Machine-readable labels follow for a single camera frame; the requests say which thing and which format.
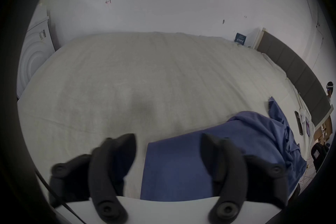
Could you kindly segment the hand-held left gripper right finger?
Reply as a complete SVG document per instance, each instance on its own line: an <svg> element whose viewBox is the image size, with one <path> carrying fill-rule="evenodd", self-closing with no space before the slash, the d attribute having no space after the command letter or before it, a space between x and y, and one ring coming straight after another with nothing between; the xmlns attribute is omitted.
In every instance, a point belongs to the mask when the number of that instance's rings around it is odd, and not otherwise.
<svg viewBox="0 0 336 224"><path fill-rule="evenodd" d="M201 159L212 178L212 194L219 197L208 214L211 224L230 224L245 202L288 205L285 167L254 155L243 155L229 139L201 134Z"/></svg>

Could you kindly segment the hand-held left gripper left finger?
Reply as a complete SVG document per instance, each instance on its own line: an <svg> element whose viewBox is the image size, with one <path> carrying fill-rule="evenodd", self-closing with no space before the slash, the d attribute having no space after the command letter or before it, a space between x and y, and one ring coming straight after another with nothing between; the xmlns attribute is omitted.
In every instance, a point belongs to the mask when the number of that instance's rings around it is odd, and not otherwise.
<svg viewBox="0 0 336 224"><path fill-rule="evenodd" d="M124 224L128 213L117 196L124 196L124 178L136 157L135 134L107 138L91 154L79 155L51 168L50 205L56 209L91 198L105 223Z"/></svg>

